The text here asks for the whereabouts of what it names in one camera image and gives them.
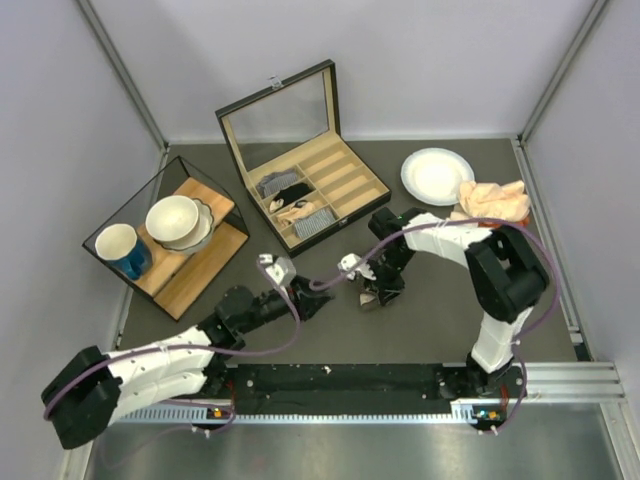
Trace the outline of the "grey underwear white waistband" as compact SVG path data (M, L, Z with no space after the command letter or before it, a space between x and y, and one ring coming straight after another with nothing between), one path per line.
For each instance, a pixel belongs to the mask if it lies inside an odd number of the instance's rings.
M359 292L359 306L363 310L380 308L380 293L377 290L361 289Z

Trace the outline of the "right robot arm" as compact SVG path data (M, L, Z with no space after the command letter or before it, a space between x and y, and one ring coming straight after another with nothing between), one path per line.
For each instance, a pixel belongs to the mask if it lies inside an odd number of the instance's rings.
M383 208L372 215L368 228L380 240L396 232L401 235L360 268L363 305L384 307L398 297L405 288L402 273L417 252L434 254L468 269L483 317L458 390L492 394L511 367L517 335L550 284L524 234L509 226L447 226L416 208L400 216Z

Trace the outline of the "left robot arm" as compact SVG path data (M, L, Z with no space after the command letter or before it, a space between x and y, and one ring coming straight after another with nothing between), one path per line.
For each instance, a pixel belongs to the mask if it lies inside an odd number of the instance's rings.
M244 334L286 315L307 321L332 298L301 276L258 295L234 286L209 316L173 337L123 351L86 347L42 391L44 418L61 447L73 450L136 410L175 397L216 396L226 387L227 360L250 354Z

